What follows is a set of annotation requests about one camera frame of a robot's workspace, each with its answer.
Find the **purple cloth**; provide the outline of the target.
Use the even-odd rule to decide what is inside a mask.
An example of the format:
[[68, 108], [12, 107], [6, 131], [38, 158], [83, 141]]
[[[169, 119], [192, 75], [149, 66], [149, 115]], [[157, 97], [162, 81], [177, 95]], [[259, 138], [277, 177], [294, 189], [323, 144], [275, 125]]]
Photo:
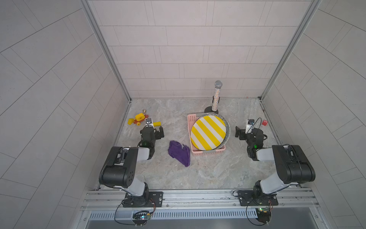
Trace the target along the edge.
[[177, 159], [185, 167], [190, 166], [190, 148], [177, 141], [170, 141], [168, 154]]

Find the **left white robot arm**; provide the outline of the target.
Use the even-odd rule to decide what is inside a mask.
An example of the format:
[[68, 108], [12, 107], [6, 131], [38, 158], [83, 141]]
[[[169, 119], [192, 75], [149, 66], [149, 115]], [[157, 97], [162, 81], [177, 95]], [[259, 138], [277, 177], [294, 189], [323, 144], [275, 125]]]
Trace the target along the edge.
[[99, 174], [99, 183], [113, 189], [122, 189], [132, 197], [147, 199], [149, 188], [135, 178], [136, 164], [152, 159], [156, 140], [164, 137], [164, 129], [158, 122], [145, 125], [140, 131], [137, 147], [112, 147]]

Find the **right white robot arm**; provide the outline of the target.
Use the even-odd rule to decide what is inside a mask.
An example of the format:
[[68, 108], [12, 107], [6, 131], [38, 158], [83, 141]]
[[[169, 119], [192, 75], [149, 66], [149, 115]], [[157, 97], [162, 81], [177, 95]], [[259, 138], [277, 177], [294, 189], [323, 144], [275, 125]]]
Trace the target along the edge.
[[272, 145], [263, 147], [267, 135], [261, 129], [235, 128], [235, 137], [247, 143], [247, 153], [253, 161], [273, 161], [276, 172], [259, 180], [253, 187], [253, 197], [258, 199], [276, 194], [291, 185], [315, 180], [315, 170], [299, 145]]

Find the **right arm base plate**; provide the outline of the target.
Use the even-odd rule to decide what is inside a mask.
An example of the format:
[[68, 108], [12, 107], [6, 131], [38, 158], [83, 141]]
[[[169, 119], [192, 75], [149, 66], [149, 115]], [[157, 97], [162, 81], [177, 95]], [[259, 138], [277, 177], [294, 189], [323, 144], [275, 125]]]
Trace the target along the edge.
[[276, 194], [257, 194], [253, 190], [236, 190], [234, 196], [239, 199], [240, 206], [278, 206]]

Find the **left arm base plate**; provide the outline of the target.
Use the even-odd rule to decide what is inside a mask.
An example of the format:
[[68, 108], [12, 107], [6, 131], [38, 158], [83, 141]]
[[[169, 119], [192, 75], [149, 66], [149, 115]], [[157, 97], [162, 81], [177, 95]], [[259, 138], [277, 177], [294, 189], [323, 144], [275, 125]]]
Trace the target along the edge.
[[143, 196], [137, 197], [130, 194], [125, 195], [122, 206], [124, 208], [152, 208], [161, 207], [164, 193], [161, 191], [149, 192]]

